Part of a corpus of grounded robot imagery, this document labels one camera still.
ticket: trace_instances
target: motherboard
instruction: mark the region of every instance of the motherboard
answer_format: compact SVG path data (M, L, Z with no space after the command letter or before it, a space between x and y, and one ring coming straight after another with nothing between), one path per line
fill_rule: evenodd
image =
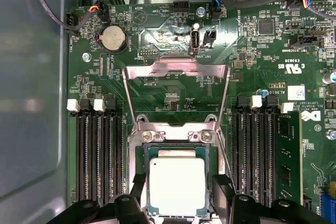
M336 15L335 1L312 6ZM68 20L87 9L74 8ZM160 156L193 156L190 165L206 174L198 188L209 189L209 176L229 170L238 193L266 206L291 199L335 223L335 28L336 20L286 2L230 10L120 5L94 14L69 38L68 204L107 204L130 190L135 173L159 166L152 160L163 167L149 177L154 184L162 170L173 172ZM188 143L179 138L184 125L211 121L222 137L200 131ZM175 133L140 130L141 122ZM135 131L142 139L136 146ZM169 136L173 141L164 141ZM224 147L207 144L212 139ZM196 213L175 214L150 190L144 205L152 216L211 212L208 190L195 200Z

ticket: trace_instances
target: black connector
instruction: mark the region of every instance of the black connector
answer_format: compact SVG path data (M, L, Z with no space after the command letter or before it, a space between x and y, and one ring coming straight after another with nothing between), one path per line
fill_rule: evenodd
M66 13L66 23L69 26L77 26L79 23L78 17L74 13ZM79 30L69 30L67 29L67 32L70 36L78 37L80 35Z
M302 0L287 0L286 5L288 9L300 9L303 8Z
M205 48L211 48L212 44L216 40L216 31L215 30L208 30L204 34L203 38L203 46Z
M190 4L189 1L174 1L173 2L173 12L174 13L187 13L189 12Z
M79 106L80 106L80 109L84 111L91 111L93 109L93 106L91 105L91 102L89 99L79 100Z
M102 0L97 0L97 4L99 6L99 10L97 10L98 18L104 23L110 22L110 12L107 4L105 4Z
M248 106L248 100L246 95L237 96L236 107L237 108L245 108Z

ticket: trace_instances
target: integrated circuit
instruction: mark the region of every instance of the integrated circuit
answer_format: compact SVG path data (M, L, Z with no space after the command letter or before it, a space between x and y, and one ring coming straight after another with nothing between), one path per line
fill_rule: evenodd
M260 35L273 35L274 34L273 20L260 20L259 21L259 34Z

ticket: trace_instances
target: white label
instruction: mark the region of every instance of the white label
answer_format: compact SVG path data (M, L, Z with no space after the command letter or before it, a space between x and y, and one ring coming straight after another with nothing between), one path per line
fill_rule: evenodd
M305 122L308 120L319 122L321 121L321 111L309 112L305 110L301 113L301 119L304 120Z
M305 85L288 86L287 99L288 101L304 101L306 99Z

